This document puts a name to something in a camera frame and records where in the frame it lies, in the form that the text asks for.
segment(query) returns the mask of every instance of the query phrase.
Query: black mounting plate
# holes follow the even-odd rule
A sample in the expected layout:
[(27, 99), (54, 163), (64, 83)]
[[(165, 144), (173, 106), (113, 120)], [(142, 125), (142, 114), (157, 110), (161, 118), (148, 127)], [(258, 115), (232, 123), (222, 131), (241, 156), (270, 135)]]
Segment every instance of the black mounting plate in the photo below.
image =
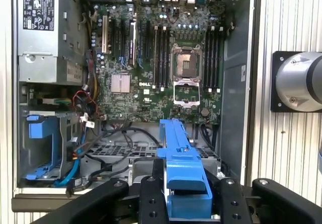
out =
[(287, 107), (279, 98), (276, 90), (276, 75), (279, 68), (289, 57), (302, 53), (303, 51), (275, 51), (272, 55), (272, 71), (271, 71), (271, 111), (272, 112), (300, 112)]

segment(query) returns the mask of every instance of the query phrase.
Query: blue latch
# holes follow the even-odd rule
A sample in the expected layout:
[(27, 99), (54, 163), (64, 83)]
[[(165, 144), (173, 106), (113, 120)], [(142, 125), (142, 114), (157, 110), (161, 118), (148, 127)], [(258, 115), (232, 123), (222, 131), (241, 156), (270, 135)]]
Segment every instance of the blue latch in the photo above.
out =
[(210, 186), (201, 158), (190, 146), (182, 122), (177, 119), (160, 120), (160, 139), (166, 142), (167, 147), (159, 148), (157, 155), (166, 159), (167, 188), (174, 190), (174, 194), (168, 196), (169, 217), (210, 218)]
[(28, 180), (36, 180), (58, 164), (58, 118), (53, 116), (41, 119), (38, 115), (31, 115), (27, 117), (27, 121), (29, 122), (29, 138), (38, 139), (51, 136), (51, 161), (38, 167), (34, 173), (29, 173), (26, 176)]

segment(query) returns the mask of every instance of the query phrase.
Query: motherboard chip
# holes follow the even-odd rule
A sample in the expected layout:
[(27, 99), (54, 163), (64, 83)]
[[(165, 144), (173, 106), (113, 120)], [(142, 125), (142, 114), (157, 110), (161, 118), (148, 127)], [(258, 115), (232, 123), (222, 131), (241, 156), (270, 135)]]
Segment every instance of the motherboard chip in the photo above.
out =
[(111, 92), (129, 93), (131, 76), (128, 74), (113, 74), (111, 82)]

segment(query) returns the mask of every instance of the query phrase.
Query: power supply label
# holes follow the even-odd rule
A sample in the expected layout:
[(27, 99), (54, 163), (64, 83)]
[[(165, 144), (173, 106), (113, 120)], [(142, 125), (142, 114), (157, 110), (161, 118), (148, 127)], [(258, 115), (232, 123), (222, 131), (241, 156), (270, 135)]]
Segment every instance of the power supply label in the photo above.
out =
[(54, 31), (55, 0), (24, 0), (23, 29)]

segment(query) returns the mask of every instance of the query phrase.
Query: motherboard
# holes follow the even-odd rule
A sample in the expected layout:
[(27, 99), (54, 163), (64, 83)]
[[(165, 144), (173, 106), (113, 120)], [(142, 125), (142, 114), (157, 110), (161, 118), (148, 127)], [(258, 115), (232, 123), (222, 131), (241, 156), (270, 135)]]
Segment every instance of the motherboard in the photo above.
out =
[(108, 119), (218, 124), (225, 5), (94, 5), (91, 46)]

